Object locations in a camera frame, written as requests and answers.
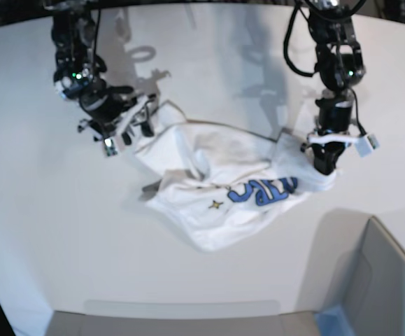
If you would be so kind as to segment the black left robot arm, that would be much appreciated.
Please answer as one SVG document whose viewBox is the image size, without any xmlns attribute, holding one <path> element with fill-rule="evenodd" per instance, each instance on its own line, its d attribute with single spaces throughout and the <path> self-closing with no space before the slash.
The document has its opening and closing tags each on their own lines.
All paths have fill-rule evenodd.
<svg viewBox="0 0 405 336">
<path fill-rule="evenodd" d="M 352 21 L 362 5 L 361 1 L 353 8 L 338 1 L 295 1 L 283 40 L 283 58 L 291 71 L 305 78 L 319 75 L 325 86 L 321 98 L 315 101 L 319 109 L 315 129 L 301 147 L 303 151 L 313 151 L 314 167 L 324 175 L 336 169 L 339 157 L 355 141 L 349 132 L 351 124 L 356 125 L 361 136 L 366 134 L 359 121 L 353 89 L 366 73 Z M 295 20 L 303 6 L 308 7 L 309 14 L 304 19 L 315 42 L 316 63 L 312 72 L 299 69 L 289 55 Z"/>
</svg>

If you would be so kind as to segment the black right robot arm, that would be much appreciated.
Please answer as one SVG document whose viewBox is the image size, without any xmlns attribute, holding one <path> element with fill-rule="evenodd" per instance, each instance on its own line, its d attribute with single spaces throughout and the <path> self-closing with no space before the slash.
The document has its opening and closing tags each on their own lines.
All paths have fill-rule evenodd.
<svg viewBox="0 0 405 336">
<path fill-rule="evenodd" d="M 155 94 L 144 94 L 130 85 L 110 85 L 104 78 L 105 61 L 97 53 L 101 16 L 92 16 L 93 1 L 44 1 L 52 15 L 51 39 L 55 46 L 57 94 L 77 103 L 86 114 L 79 133 L 89 130 L 95 142 L 109 152 L 132 143 L 132 129 L 153 137 L 151 114 Z"/>
</svg>

